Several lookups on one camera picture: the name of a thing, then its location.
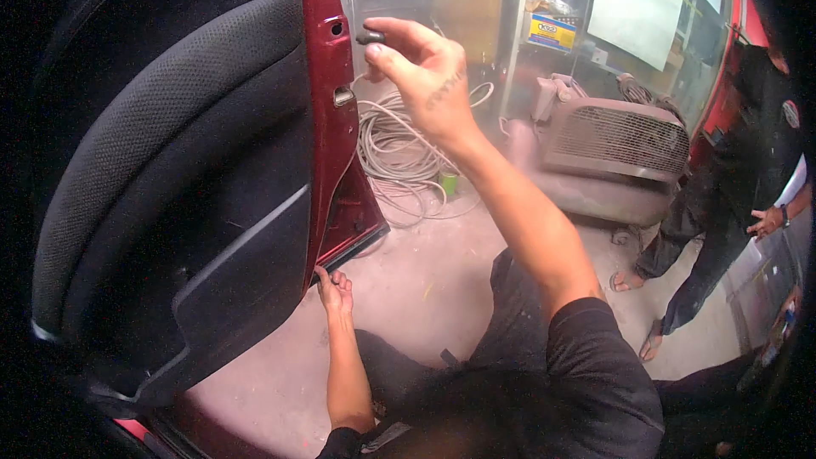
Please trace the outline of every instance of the flip-flop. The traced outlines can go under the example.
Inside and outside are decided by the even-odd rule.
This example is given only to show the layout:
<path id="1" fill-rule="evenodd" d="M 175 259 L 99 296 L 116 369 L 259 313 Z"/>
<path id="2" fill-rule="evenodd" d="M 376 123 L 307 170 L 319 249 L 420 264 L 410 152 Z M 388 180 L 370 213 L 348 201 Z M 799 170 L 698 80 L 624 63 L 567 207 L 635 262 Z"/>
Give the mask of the flip-flop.
<path id="1" fill-rule="evenodd" d="M 659 322 L 660 322 L 660 320 L 656 320 L 655 322 L 652 322 L 652 328 L 649 330 L 649 334 L 646 337 L 646 340 L 643 341 L 643 346 L 640 347 L 640 352 L 637 354 L 638 357 L 640 357 L 640 361 L 643 362 L 643 363 L 650 362 L 650 361 L 654 360 L 655 357 L 658 355 L 657 351 L 660 348 L 660 345 L 663 343 L 663 336 L 662 335 L 658 336 L 658 335 L 655 334 L 655 330 L 658 327 L 657 323 L 659 323 Z M 655 342 L 655 339 L 657 337 L 661 338 L 660 342 Z M 652 355 L 651 358 L 649 358 L 649 359 L 644 358 L 648 353 L 651 353 L 652 351 L 654 351 L 654 354 Z"/>
<path id="2" fill-rule="evenodd" d="M 623 281 L 615 283 L 615 277 L 618 276 L 621 273 L 623 273 Z M 631 291 L 633 289 L 640 289 L 641 287 L 643 287 L 642 284 L 635 287 L 635 284 L 632 283 L 632 278 L 631 277 L 632 277 L 632 273 L 629 272 L 629 271 L 623 271 L 623 270 L 615 271 L 612 274 L 612 276 L 610 276 L 610 278 L 609 278 L 609 289 L 612 292 L 626 292 L 626 291 Z M 618 285 L 626 285 L 629 289 L 618 290 L 618 289 L 615 288 Z"/>

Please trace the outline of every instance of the sleeve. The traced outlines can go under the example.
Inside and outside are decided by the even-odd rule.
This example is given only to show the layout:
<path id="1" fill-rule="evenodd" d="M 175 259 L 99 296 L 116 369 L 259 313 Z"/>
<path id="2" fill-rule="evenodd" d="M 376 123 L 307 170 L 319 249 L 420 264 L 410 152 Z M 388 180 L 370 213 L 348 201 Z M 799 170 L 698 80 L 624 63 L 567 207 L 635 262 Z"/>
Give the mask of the sleeve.
<path id="1" fill-rule="evenodd" d="M 657 453 L 663 436 L 657 390 L 605 301 L 582 298 L 556 313 L 547 339 L 547 372 L 584 455 Z"/>
<path id="2" fill-rule="evenodd" d="M 362 434 L 349 427 L 334 429 L 317 459 L 352 459 L 360 456 Z"/>

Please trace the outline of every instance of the green can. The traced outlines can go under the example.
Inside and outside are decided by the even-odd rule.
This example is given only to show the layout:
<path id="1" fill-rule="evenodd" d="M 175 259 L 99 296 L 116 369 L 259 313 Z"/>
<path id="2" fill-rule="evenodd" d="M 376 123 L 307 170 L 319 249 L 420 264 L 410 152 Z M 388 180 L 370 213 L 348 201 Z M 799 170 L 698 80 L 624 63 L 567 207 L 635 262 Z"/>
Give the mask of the green can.
<path id="1" fill-rule="evenodd" d="M 454 195 L 454 192 L 456 191 L 456 182 L 458 180 L 459 176 L 454 173 L 439 173 L 439 186 L 445 189 L 445 195 L 449 197 Z"/>

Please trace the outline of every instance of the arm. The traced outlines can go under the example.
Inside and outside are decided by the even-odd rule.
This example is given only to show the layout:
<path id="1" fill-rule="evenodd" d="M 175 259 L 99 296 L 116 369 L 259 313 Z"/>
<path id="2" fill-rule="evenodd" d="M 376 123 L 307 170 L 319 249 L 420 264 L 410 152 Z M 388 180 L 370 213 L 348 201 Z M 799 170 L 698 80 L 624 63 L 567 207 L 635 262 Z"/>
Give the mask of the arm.
<path id="1" fill-rule="evenodd" d="M 570 301 L 603 298 L 575 227 L 476 126 L 462 47 L 414 22 L 369 18 L 365 26 L 388 43 L 366 48 L 370 78 L 397 85 L 414 124 L 471 180 L 515 259 L 542 288 L 550 316 Z"/>
<path id="2" fill-rule="evenodd" d="M 363 369 L 352 319 L 352 282 L 335 271 L 331 278 L 321 266 L 320 299 L 329 323 L 329 380 L 326 405 L 332 431 L 348 427 L 359 433 L 374 428 L 371 389 Z"/>
<path id="3" fill-rule="evenodd" d="M 788 203 L 788 219 L 793 220 L 796 215 L 810 206 L 810 202 L 810 183 L 806 182 L 799 191 L 797 191 L 790 203 Z M 782 218 L 782 209 L 776 206 L 771 206 L 764 211 L 754 209 L 751 211 L 751 216 L 759 218 L 760 221 L 746 229 L 746 232 L 756 234 L 757 241 L 772 234 L 776 229 L 779 229 L 784 221 Z"/>

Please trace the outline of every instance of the person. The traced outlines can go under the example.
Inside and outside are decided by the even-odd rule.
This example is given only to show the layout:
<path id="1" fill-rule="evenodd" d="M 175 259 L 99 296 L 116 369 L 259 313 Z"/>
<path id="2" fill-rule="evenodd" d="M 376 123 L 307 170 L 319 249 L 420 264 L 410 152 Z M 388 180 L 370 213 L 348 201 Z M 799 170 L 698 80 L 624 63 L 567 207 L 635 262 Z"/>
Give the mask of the person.
<path id="1" fill-rule="evenodd" d="M 494 314 L 476 352 L 434 372 L 398 353 L 369 354 L 390 346 L 355 332 L 352 282 L 315 268 L 330 351 L 332 431 L 320 457 L 654 456 L 663 434 L 655 386 L 573 224 L 476 126 L 462 47 L 395 18 L 365 27 L 386 41 L 366 47 L 369 78 L 393 81 L 414 125 L 479 192 L 508 250 L 494 263 Z"/>
<path id="2" fill-rule="evenodd" d="M 762 240 L 810 206 L 810 183 L 788 204 L 774 205 L 801 157 L 801 120 L 785 58 L 773 45 L 746 46 L 734 81 L 739 120 L 714 146 L 672 200 L 657 236 L 630 270 L 614 273 L 609 288 L 638 289 L 663 276 L 688 241 L 705 233 L 697 260 L 652 322 L 640 359 L 651 361 L 663 337 L 691 321 L 752 235 Z M 759 221 L 751 224 L 751 217 Z"/>
<path id="3" fill-rule="evenodd" d="M 762 346 L 682 379 L 654 382 L 666 425 L 659 458 L 736 455 L 734 447 L 756 432 L 768 398 L 779 389 L 801 303 L 795 285 Z"/>

